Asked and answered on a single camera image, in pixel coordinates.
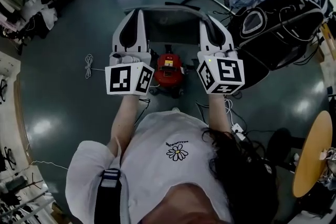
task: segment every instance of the black bag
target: black bag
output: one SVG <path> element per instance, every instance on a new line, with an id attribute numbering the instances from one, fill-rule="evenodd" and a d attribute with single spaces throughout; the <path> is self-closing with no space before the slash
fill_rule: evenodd
<path id="1" fill-rule="evenodd" d="M 265 0 L 255 8 L 241 9 L 228 30 L 235 47 L 275 70 L 305 54 L 323 18 L 314 0 Z"/>

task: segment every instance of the white t-shirt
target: white t-shirt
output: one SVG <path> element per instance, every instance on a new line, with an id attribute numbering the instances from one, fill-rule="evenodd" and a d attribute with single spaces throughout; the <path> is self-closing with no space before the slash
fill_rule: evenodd
<path id="1" fill-rule="evenodd" d="M 131 224 L 152 211 L 172 186 L 199 186 L 219 218 L 231 222 L 227 199 L 209 168 L 215 152 L 202 121 L 181 112 L 157 112 L 139 124 L 129 144 L 121 170 L 129 188 Z M 114 156 L 97 142 L 84 141 L 75 152 L 67 175 L 66 198 L 71 213 L 84 224 L 94 223 L 100 175 Z"/>

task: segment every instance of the daisy print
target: daisy print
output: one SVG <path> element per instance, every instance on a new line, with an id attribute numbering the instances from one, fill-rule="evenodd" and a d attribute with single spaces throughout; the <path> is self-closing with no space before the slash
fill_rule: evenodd
<path id="1" fill-rule="evenodd" d="M 173 161 L 183 160 L 185 159 L 185 156 L 188 155 L 187 151 L 182 150 L 182 145 L 173 146 L 171 150 L 167 152 L 167 155 L 170 159 L 173 159 Z"/>

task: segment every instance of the wooden round table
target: wooden round table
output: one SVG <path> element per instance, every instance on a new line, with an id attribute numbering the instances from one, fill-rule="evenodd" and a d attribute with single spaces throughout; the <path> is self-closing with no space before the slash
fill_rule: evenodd
<path id="1" fill-rule="evenodd" d="M 295 170 L 293 194 L 302 197 L 320 178 L 326 165 L 326 160 L 319 160 L 320 153 L 331 147 L 332 123 L 327 111 L 322 111 L 315 119 L 306 138 Z"/>

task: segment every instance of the box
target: box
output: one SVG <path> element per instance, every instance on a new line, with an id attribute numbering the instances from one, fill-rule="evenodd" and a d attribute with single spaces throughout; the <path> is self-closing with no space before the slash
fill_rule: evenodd
<path id="1" fill-rule="evenodd" d="M 106 91 L 111 95 L 147 95 L 154 69 L 144 62 L 105 67 Z"/>
<path id="2" fill-rule="evenodd" d="M 208 94 L 233 94 L 245 84 L 243 61 L 204 56 L 197 69 Z"/>

